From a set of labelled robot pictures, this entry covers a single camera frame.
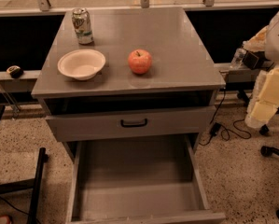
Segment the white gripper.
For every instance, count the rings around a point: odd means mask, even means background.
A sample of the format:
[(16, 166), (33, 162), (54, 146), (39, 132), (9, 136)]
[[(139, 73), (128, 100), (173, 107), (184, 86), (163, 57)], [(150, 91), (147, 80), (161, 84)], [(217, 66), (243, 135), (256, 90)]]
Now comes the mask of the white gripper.
[[(243, 48), (252, 52), (265, 50), (266, 34), (267, 27), (263, 27), (243, 43)], [(279, 65), (269, 72), (259, 72), (250, 101), (255, 103), (254, 116), (267, 124), (279, 108)]]

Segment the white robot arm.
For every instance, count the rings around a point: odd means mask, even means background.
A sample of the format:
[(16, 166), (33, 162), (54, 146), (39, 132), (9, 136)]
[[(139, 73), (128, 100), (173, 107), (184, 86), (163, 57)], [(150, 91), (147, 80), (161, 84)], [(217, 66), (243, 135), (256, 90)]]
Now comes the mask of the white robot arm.
[(244, 120), (248, 127), (259, 129), (279, 108), (279, 11), (267, 26), (244, 42), (244, 48), (263, 51), (265, 58), (274, 63), (269, 72), (259, 72)]

